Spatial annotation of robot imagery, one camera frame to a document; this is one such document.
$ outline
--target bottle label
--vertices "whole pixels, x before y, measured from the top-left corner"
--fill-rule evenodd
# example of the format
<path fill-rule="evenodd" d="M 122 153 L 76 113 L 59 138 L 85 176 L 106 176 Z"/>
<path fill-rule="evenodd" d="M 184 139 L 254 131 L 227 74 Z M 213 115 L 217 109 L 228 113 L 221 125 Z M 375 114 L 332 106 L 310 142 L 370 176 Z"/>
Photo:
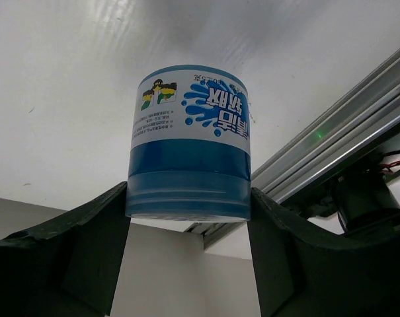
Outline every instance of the bottle label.
<path fill-rule="evenodd" d="M 232 145 L 250 154 L 243 84 L 217 69 L 181 67 L 169 67 L 141 83 L 132 148 L 165 139 L 197 139 Z"/>

